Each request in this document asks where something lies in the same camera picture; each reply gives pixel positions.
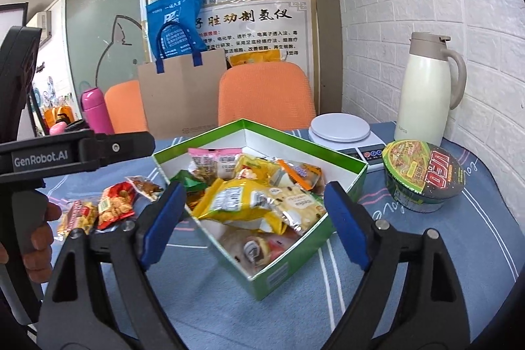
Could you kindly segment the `person left hand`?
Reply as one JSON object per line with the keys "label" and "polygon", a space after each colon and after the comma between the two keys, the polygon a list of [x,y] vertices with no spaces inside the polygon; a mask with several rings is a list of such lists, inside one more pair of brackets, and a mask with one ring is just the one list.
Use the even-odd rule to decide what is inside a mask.
{"label": "person left hand", "polygon": [[29,279],[34,283],[48,282],[51,277],[54,238],[49,222],[59,219],[60,216],[60,207],[48,202],[44,222],[30,236],[33,251],[23,256],[23,264]]}

